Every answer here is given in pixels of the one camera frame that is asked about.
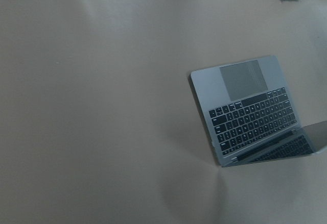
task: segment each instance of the laptop keyboard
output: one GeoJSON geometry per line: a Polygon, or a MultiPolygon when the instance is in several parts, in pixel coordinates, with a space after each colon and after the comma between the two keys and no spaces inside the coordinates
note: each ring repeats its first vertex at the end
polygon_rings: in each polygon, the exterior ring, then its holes
{"type": "Polygon", "coordinates": [[[305,137],[299,136],[294,140],[287,142],[284,145],[279,146],[276,149],[252,160],[251,162],[300,156],[311,153],[313,153],[313,151],[307,143],[305,137]]]}
{"type": "Polygon", "coordinates": [[[209,111],[223,155],[296,123],[284,87],[209,111]]]}

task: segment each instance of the beige surface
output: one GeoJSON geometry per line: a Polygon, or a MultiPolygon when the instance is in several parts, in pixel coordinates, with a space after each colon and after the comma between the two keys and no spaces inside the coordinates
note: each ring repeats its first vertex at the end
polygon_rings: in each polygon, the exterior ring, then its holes
{"type": "Polygon", "coordinates": [[[326,223],[327,154],[222,169],[191,70],[277,55],[327,119],[327,0],[0,0],[0,223],[326,223]]]}

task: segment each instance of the silver laptop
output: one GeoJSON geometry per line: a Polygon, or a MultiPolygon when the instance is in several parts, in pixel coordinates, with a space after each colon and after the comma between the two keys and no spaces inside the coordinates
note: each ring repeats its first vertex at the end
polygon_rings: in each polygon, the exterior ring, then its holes
{"type": "Polygon", "coordinates": [[[326,148],[327,121],[301,126],[275,56],[193,71],[191,79],[223,167],[326,148]]]}

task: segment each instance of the black key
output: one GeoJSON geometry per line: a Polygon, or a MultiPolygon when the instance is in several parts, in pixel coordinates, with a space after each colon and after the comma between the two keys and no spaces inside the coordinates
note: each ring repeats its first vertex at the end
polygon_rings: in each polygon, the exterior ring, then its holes
{"type": "Polygon", "coordinates": [[[223,106],[223,111],[224,113],[228,113],[229,112],[228,106],[223,106]]]}
{"type": "Polygon", "coordinates": [[[261,109],[260,104],[259,103],[255,104],[255,110],[259,111],[260,109],[261,109]]]}
{"type": "Polygon", "coordinates": [[[255,106],[254,105],[251,105],[250,106],[250,111],[251,111],[251,113],[254,113],[255,112],[255,106]]]}
{"type": "Polygon", "coordinates": [[[236,128],[236,132],[237,132],[238,135],[241,135],[243,133],[242,128],[241,127],[237,127],[236,128]]]}
{"type": "Polygon", "coordinates": [[[225,136],[225,139],[226,139],[226,140],[230,139],[230,133],[229,133],[229,131],[226,131],[226,132],[224,133],[224,136],[225,136]]]}
{"type": "Polygon", "coordinates": [[[240,117],[238,111],[234,111],[234,112],[233,112],[233,116],[234,116],[234,118],[238,118],[238,117],[240,117]]]}
{"type": "Polygon", "coordinates": [[[267,92],[267,96],[268,96],[268,98],[273,98],[274,97],[273,94],[272,94],[272,91],[267,92]]]}
{"type": "Polygon", "coordinates": [[[222,123],[225,123],[227,121],[226,115],[219,116],[217,118],[213,118],[212,122],[214,126],[220,125],[222,123]]]}
{"type": "Polygon", "coordinates": [[[264,122],[269,123],[269,117],[268,116],[264,117],[264,122]]]}
{"type": "Polygon", "coordinates": [[[248,99],[242,100],[242,105],[243,107],[255,104],[255,103],[259,103],[261,101],[264,101],[267,99],[267,94],[263,93],[261,95],[256,95],[254,97],[250,97],[248,99]]]}
{"type": "Polygon", "coordinates": [[[237,141],[238,144],[239,143],[242,143],[242,137],[241,136],[237,136],[236,137],[236,141],[237,141]]]}
{"type": "Polygon", "coordinates": [[[239,126],[239,123],[237,122],[237,119],[233,120],[232,123],[233,123],[234,128],[239,126]]]}
{"type": "Polygon", "coordinates": [[[227,123],[226,123],[226,127],[227,127],[228,130],[233,129],[233,125],[232,125],[231,122],[227,122],[227,123]]]}
{"type": "Polygon", "coordinates": [[[244,118],[239,118],[239,124],[243,125],[245,123],[244,118]]]}
{"type": "Polygon", "coordinates": [[[235,129],[232,129],[232,130],[230,131],[230,135],[231,135],[232,137],[236,137],[236,136],[237,136],[236,130],[235,130],[235,129]]]}
{"type": "Polygon", "coordinates": [[[287,112],[287,114],[293,113],[293,109],[292,109],[292,107],[288,107],[288,108],[286,109],[286,112],[287,112]]]}
{"type": "Polygon", "coordinates": [[[249,138],[247,137],[247,134],[243,134],[243,135],[242,135],[242,140],[243,140],[243,141],[247,141],[248,139],[249,139],[249,138]]]}
{"type": "Polygon", "coordinates": [[[237,145],[237,142],[236,142],[236,139],[235,138],[231,139],[229,141],[229,143],[230,143],[231,146],[236,146],[237,145]]]}
{"type": "Polygon", "coordinates": [[[232,113],[227,113],[226,116],[228,120],[234,119],[232,113]]]}
{"type": "Polygon", "coordinates": [[[260,102],[260,107],[265,108],[266,107],[265,102],[260,102]]]}
{"type": "Polygon", "coordinates": [[[279,102],[283,102],[283,101],[288,100],[287,94],[280,95],[278,97],[278,99],[279,99],[279,102]]]}
{"type": "Polygon", "coordinates": [[[256,120],[256,121],[254,121],[253,122],[253,126],[255,127],[255,128],[258,128],[259,127],[259,122],[256,120]]]}
{"type": "Polygon", "coordinates": [[[235,103],[235,107],[236,109],[240,109],[242,107],[242,103],[241,102],[235,103]]]}
{"type": "Polygon", "coordinates": [[[229,107],[230,112],[235,110],[234,104],[229,104],[228,107],[229,107]]]}
{"type": "Polygon", "coordinates": [[[263,118],[260,118],[260,119],[259,119],[259,125],[260,125],[260,126],[263,126],[264,123],[265,123],[265,122],[264,122],[263,118]]]}
{"type": "Polygon", "coordinates": [[[216,117],[216,112],[215,112],[215,110],[210,110],[210,111],[209,111],[209,114],[210,114],[210,118],[214,118],[214,117],[216,117]]]}
{"type": "Polygon", "coordinates": [[[249,130],[248,126],[247,125],[243,125],[242,126],[242,129],[243,129],[243,132],[247,132],[249,130]]]}
{"type": "Polygon", "coordinates": [[[245,121],[246,123],[249,123],[249,122],[250,122],[250,117],[249,117],[249,115],[244,116],[244,121],[245,121]]]}
{"type": "Polygon", "coordinates": [[[218,135],[217,137],[218,137],[218,141],[219,141],[219,142],[223,142],[223,141],[225,140],[223,134],[220,134],[220,135],[218,135]]]}
{"type": "Polygon", "coordinates": [[[251,113],[251,111],[250,111],[250,108],[249,108],[249,107],[246,107],[246,108],[244,108],[244,111],[245,111],[245,113],[246,113],[246,114],[249,114],[249,113],[251,113]]]}
{"type": "Polygon", "coordinates": [[[247,133],[247,136],[248,136],[249,139],[252,139],[253,138],[253,132],[252,131],[249,131],[247,133]]]}
{"type": "Polygon", "coordinates": [[[217,116],[223,115],[223,110],[221,108],[216,108],[216,114],[217,116]]]}
{"type": "Polygon", "coordinates": [[[251,120],[251,121],[254,121],[254,120],[255,120],[255,115],[254,115],[254,113],[251,113],[251,114],[250,114],[250,120],[251,120]]]}
{"type": "Polygon", "coordinates": [[[222,132],[224,132],[226,130],[227,129],[226,129],[225,125],[220,125],[220,126],[215,127],[216,134],[222,133],[222,132]]]}
{"type": "Polygon", "coordinates": [[[287,107],[289,107],[289,106],[291,106],[291,103],[290,103],[289,100],[283,102],[283,107],[284,107],[284,108],[287,108],[287,107]]]}
{"type": "Polygon", "coordinates": [[[245,115],[245,112],[244,112],[244,109],[243,108],[239,110],[239,114],[240,114],[240,116],[244,116],[245,115]]]}
{"type": "Polygon", "coordinates": [[[225,151],[226,149],[230,148],[229,142],[223,142],[220,144],[221,151],[225,151]]]}

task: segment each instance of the keyboard key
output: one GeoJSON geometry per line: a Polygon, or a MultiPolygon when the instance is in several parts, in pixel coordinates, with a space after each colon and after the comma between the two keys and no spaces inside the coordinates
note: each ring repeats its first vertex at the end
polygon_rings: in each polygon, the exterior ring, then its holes
{"type": "Polygon", "coordinates": [[[245,112],[244,112],[244,109],[243,109],[243,108],[241,108],[241,109],[239,110],[239,114],[240,114],[240,116],[244,116],[244,115],[245,115],[245,112]]]}
{"type": "Polygon", "coordinates": [[[258,119],[258,118],[261,117],[261,116],[260,116],[260,112],[255,112],[254,115],[255,115],[255,118],[256,118],[256,119],[258,119]]]}
{"type": "Polygon", "coordinates": [[[234,112],[233,112],[233,116],[234,116],[234,118],[238,118],[238,117],[240,117],[238,111],[234,111],[234,112]]]}
{"type": "Polygon", "coordinates": [[[278,99],[279,99],[279,102],[283,102],[283,101],[288,100],[287,94],[280,95],[278,97],[278,99]]]}
{"type": "Polygon", "coordinates": [[[232,113],[227,113],[226,116],[228,120],[234,119],[232,113]]]}
{"type": "Polygon", "coordinates": [[[263,109],[266,107],[265,102],[260,102],[260,107],[263,109]]]}
{"type": "Polygon", "coordinates": [[[251,120],[251,121],[254,121],[254,120],[255,120],[255,115],[254,115],[254,113],[251,113],[251,114],[250,114],[250,120],[251,120]]]}
{"type": "Polygon", "coordinates": [[[237,145],[237,142],[236,142],[236,139],[235,138],[231,139],[229,141],[229,143],[230,143],[231,146],[236,146],[237,145]]]}
{"type": "Polygon", "coordinates": [[[228,113],[229,112],[228,106],[223,106],[223,111],[224,113],[228,113]]]}
{"type": "Polygon", "coordinates": [[[237,136],[236,137],[236,141],[237,141],[237,144],[242,143],[242,137],[241,136],[237,136]]]}
{"type": "Polygon", "coordinates": [[[242,128],[241,127],[237,127],[236,128],[236,132],[237,132],[238,135],[241,135],[243,133],[242,128]]]}
{"type": "Polygon", "coordinates": [[[244,108],[244,111],[245,111],[245,113],[246,113],[246,114],[249,114],[249,113],[251,113],[251,111],[250,111],[250,108],[249,108],[249,107],[246,107],[246,108],[244,108]]]}
{"type": "Polygon", "coordinates": [[[230,148],[229,142],[223,142],[220,144],[221,151],[225,151],[226,149],[230,148]]]}
{"type": "Polygon", "coordinates": [[[229,131],[226,131],[226,132],[224,133],[224,136],[225,136],[225,139],[226,139],[226,140],[230,139],[230,133],[229,133],[229,131]]]}
{"type": "Polygon", "coordinates": [[[225,140],[223,134],[220,134],[220,135],[218,135],[217,137],[218,137],[218,141],[219,141],[219,142],[223,142],[223,141],[225,140]]]}
{"type": "Polygon", "coordinates": [[[231,135],[232,137],[236,137],[236,136],[237,136],[236,130],[235,130],[235,129],[232,129],[232,130],[230,131],[230,135],[231,135]]]}
{"type": "Polygon", "coordinates": [[[242,100],[242,105],[243,105],[243,107],[246,107],[246,106],[249,106],[249,105],[252,105],[255,103],[259,103],[266,99],[267,99],[267,94],[263,93],[261,95],[256,95],[256,96],[250,97],[248,99],[242,100]]]}
{"type": "Polygon", "coordinates": [[[214,118],[214,117],[216,117],[216,112],[215,112],[215,110],[210,110],[210,111],[209,111],[209,114],[210,114],[210,118],[214,118]]]}
{"type": "Polygon", "coordinates": [[[251,105],[250,106],[250,111],[251,111],[251,113],[254,113],[255,112],[255,106],[254,105],[251,105]]]}
{"type": "Polygon", "coordinates": [[[226,115],[219,116],[217,118],[213,118],[212,122],[214,126],[220,125],[222,123],[225,123],[227,121],[226,115]]]}
{"type": "Polygon", "coordinates": [[[226,127],[227,127],[228,130],[233,129],[233,125],[232,125],[231,122],[227,122],[227,123],[226,123],[226,127]]]}
{"type": "Polygon", "coordinates": [[[230,112],[232,112],[232,111],[235,110],[235,106],[234,106],[234,104],[229,104],[229,105],[228,105],[228,108],[229,108],[230,112]]]}
{"type": "Polygon", "coordinates": [[[227,129],[226,129],[226,126],[225,125],[220,125],[220,126],[215,127],[216,134],[225,132],[226,130],[227,129]]]}
{"type": "Polygon", "coordinates": [[[242,130],[243,132],[247,132],[249,130],[248,125],[243,125],[242,130]]]}
{"type": "Polygon", "coordinates": [[[260,111],[261,110],[261,107],[260,107],[260,104],[259,103],[255,104],[255,110],[256,111],[260,111]]]}
{"type": "Polygon", "coordinates": [[[243,141],[247,141],[249,138],[248,138],[248,136],[247,136],[247,134],[243,134],[242,135],[242,140],[243,141]]]}
{"type": "Polygon", "coordinates": [[[249,115],[244,116],[244,121],[245,121],[246,123],[249,123],[249,122],[250,122],[250,117],[249,117],[249,115]]]}
{"type": "Polygon", "coordinates": [[[242,103],[241,102],[235,103],[235,107],[236,109],[240,109],[242,107],[242,103]]]}
{"type": "Polygon", "coordinates": [[[253,130],[254,129],[253,123],[249,123],[247,126],[249,127],[249,130],[253,130]]]}
{"type": "Polygon", "coordinates": [[[272,94],[272,91],[267,92],[267,96],[268,96],[268,98],[273,98],[274,97],[273,94],[272,94]]]}
{"type": "Polygon", "coordinates": [[[258,128],[258,127],[259,127],[259,121],[258,121],[258,120],[254,121],[254,122],[253,122],[253,126],[254,126],[255,128],[258,128]]]}
{"type": "Polygon", "coordinates": [[[245,123],[244,118],[239,118],[239,124],[243,125],[245,123]]]}
{"type": "Polygon", "coordinates": [[[237,122],[237,119],[233,120],[232,123],[233,123],[234,128],[239,126],[239,123],[237,122]]]}

